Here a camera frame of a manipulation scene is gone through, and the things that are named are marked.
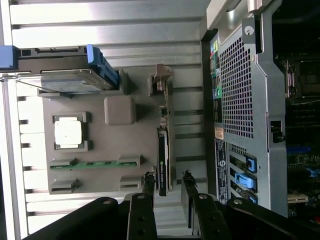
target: perforated metal panel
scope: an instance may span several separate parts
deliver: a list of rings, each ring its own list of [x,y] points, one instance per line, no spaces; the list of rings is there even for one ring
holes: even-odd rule
[[[251,56],[242,37],[221,54],[220,62],[224,131],[253,139]]]
[[[247,149],[234,145],[232,143],[229,144],[229,149],[237,154],[243,155],[247,152]]]

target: connector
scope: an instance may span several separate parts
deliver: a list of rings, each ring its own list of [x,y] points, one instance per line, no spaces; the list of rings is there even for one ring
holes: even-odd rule
[[[309,197],[302,193],[288,194],[288,204],[301,204],[301,203],[307,203],[308,201],[309,201]]]

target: rear panel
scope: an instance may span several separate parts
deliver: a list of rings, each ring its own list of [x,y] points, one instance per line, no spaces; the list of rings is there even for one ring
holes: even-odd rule
[[[286,216],[285,86],[273,63],[271,34],[271,16],[277,8],[276,1],[261,14],[260,22],[244,18],[224,44],[218,32],[210,42],[210,68],[214,136],[225,146],[228,197],[242,196]],[[218,173],[221,202],[223,184]]]

